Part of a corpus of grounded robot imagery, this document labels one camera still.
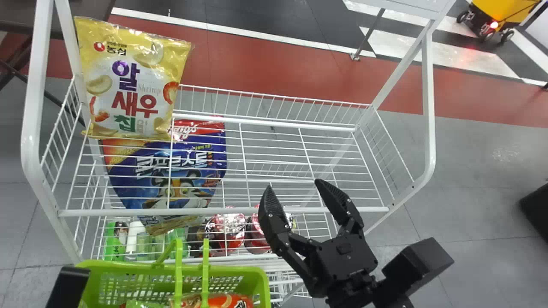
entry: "green shopping basket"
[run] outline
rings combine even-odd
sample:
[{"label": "green shopping basket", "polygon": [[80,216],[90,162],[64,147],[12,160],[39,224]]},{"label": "green shopping basket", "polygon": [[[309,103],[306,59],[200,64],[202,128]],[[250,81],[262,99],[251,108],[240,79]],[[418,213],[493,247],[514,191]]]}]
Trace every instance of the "green shopping basket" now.
[{"label": "green shopping basket", "polygon": [[[164,264],[169,253],[176,248],[175,264]],[[174,306],[181,306],[185,293],[234,292],[250,296],[255,307],[270,307],[269,280],[259,267],[211,266],[209,264],[209,239],[204,239],[203,262],[200,265],[182,263],[182,241],[171,242],[154,263],[87,260],[77,267],[89,269],[80,307],[118,308],[128,300],[152,301],[167,304],[173,296]],[[207,300],[203,308],[209,308]]]}]

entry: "green basket handle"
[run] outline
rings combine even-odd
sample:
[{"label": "green basket handle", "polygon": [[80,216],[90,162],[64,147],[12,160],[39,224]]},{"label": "green basket handle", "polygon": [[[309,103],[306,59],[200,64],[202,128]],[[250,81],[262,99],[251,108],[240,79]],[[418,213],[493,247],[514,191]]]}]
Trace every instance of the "green basket handle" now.
[{"label": "green basket handle", "polygon": [[209,239],[204,238],[203,244],[203,259],[202,263],[198,265],[198,268],[202,270],[202,305],[201,308],[209,308]]},{"label": "green basket handle", "polygon": [[153,269],[163,268],[164,261],[169,254],[175,250],[175,293],[173,294],[173,304],[175,307],[181,306],[182,296],[182,240],[181,238],[174,239],[169,246],[164,249],[162,255],[152,264]]},{"label": "green basket handle", "polygon": [[[182,240],[181,238],[174,239],[169,246],[164,250],[162,255],[151,265],[153,269],[163,268],[164,261],[168,258],[169,254],[175,251],[175,294],[173,294],[173,304],[175,307],[181,306],[182,297]],[[202,263],[198,265],[198,268],[202,271],[202,305],[201,308],[209,308],[209,239],[204,238],[203,243],[203,259]]]}]

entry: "blue snack bag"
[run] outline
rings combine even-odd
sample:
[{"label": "blue snack bag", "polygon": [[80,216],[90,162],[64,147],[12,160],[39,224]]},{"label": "blue snack bag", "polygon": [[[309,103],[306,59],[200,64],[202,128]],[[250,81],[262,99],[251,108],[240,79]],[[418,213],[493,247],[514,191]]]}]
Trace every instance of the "blue snack bag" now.
[{"label": "blue snack bag", "polygon": [[[226,172],[222,122],[178,120],[165,141],[102,141],[110,183],[128,209],[206,208]],[[199,225],[201,215],[138,216],[151,236]]]}]

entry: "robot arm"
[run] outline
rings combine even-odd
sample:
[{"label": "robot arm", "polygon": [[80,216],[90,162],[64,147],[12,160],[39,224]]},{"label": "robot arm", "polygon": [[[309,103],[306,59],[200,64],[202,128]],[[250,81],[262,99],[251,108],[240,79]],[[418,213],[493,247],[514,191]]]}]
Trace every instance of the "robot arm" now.
[{"label": "robot arm", "polygon": [[335,221],[337,236],[324,242],[291,232],[283,207],[268,186],[259,205],[259,223],[272,250],[302,278],[312,297],[327,297],[331,308],[412,307],[408,296],[454,261],[433,238],[402,250],[384,268],[384,280],[370,273],[378,261],[365,241],[363,219],[352,199],[336,186],[315,185]]}]

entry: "red floor stripe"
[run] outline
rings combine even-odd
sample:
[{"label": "red floor stripe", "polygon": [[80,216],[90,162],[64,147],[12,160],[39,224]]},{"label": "red floor stripe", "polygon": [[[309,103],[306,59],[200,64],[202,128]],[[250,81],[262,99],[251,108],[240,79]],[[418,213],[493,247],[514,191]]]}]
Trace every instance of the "red floor stripe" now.
[{"label": "red floor stripe", "polygon": [[[109,21],[194,43],[182,78],[186,84],[369,103],[397,65],[117,15]],[[69,78],[62,42],[52,40],[49,54],[48,75]],[[437,116],[548,128],[548,93],[534,85],[446,69],[435,69],[434,79]],[[422,113],[420,66],[405,72],[381,109]]]}]

